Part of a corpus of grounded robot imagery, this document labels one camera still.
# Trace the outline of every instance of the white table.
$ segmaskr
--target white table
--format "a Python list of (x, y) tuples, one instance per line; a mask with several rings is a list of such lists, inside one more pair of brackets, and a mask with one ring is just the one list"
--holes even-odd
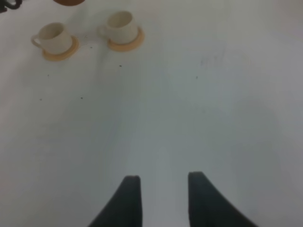
[[(120, 9), (146, 34), (132, 52), (95, 35)], [(187, 227), (189, 171), (262, 227), (302, 226), (302, 11), (299, 0), (25, 0), (1, 14), (1, 226), (85, 227), (139, 175), (144, 227)], [(81, 42), (62, 62), (30, 43), (54, 21)]]

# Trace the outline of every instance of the wooden coaster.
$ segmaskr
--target wooden coaster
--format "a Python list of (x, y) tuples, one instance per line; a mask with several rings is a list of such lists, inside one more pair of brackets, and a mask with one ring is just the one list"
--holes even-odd
[(71, 57), (74, 53), (76, 53), (76, 51), (79, 48), (79, 40), (77, 39), (77, 37), (72, 35), (71, 38), (72, 38), (72, 45), (68, 51), (61, 54), (51, 54), (46, 52), (45, 50), (42, 50), (43, 57), (49, 61), (62, 61)]
[(85, 0), (54, 0), (54, 1), (64, 6), (76, 6), (84, 2)]
[(109, 40), (107, 45), (108, 47), (113, 50), (113, 51), (118, 51), (118, 52), (125, 52), (125, 51), (131, 51), (133, 49), (136, 49), (137, 47), (139, 47), (145, 38), (144, 32), (141, 28), (138, 28), (139, 33), (137, 38), (132, 41), (129, 44), (116, 44), (113, 41)]

